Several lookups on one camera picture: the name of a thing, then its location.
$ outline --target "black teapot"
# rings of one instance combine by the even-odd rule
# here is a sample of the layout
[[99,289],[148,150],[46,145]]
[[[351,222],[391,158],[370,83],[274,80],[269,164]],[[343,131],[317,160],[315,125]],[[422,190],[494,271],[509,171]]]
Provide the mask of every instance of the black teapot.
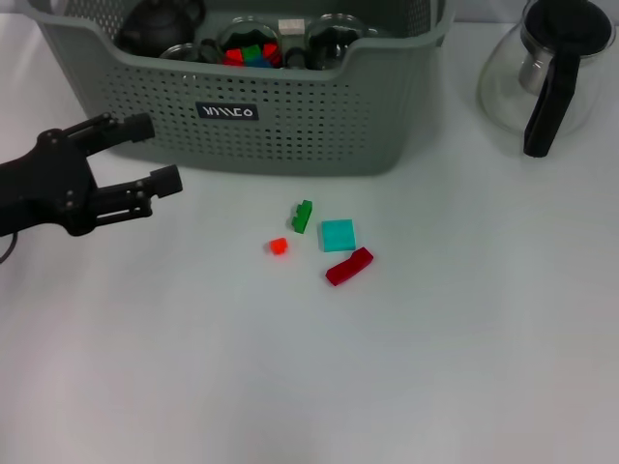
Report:
[[205,16],[203,0],[190,0],[185,8],[172,0],[143,0],[120,30],[118,46],[133,55],[159,58],[174,45],[192,43]]

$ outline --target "coffee pot handle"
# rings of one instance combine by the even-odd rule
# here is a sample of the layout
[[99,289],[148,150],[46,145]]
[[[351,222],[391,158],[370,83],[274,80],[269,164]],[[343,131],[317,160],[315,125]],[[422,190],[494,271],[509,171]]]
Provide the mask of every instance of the coffee pot handle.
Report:
[[524,132],[524,153],[544,158],[559,132],[574,97],[580,55],[559,50],[548,66],[544,87]]

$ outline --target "black robotic claw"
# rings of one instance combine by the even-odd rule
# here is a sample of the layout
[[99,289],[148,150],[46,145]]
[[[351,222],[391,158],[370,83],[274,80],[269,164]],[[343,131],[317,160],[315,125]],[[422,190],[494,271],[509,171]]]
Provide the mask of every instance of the black robotic claw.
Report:
[[183,190],[176,166],[133,183],[98,188],[87,157],[154,136],[148,114],[124,123],[104,114],[67,130],[43,132],[28,155],[0,164],[0,237],[43,223],[80,236],[101,225],[151,216],[153,196]]

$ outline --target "gray plastic basket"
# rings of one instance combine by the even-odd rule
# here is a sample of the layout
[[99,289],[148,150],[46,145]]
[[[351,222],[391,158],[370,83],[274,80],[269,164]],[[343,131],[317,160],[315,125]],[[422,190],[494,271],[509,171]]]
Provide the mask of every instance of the gray plastic basket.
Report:
[[[264,174],[368,175],[393,166],[453,17],[452,0],[207,0],[200,38],[249,13],[275,24],[346,13],[394,36],[361,39],[339,69],[316,72],[132,56],[113,41],[137,0],[57,3],[26,0],[22,11],[39,23],[88,116],[153,117],[157,138],[117,153]],[[198,102],[255,104],[259,120],[203,119]]]

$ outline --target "teal block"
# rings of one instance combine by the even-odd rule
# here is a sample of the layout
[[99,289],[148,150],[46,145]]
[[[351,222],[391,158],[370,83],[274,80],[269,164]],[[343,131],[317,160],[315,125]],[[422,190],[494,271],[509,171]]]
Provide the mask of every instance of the teal block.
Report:
[[248,68],[272,68],[273,65],[265,60],[262,55],[251,60],[245,60],[245,66]]
[[357,249],[352,219],[325,220],[322,223],[322,242],[327,253]]

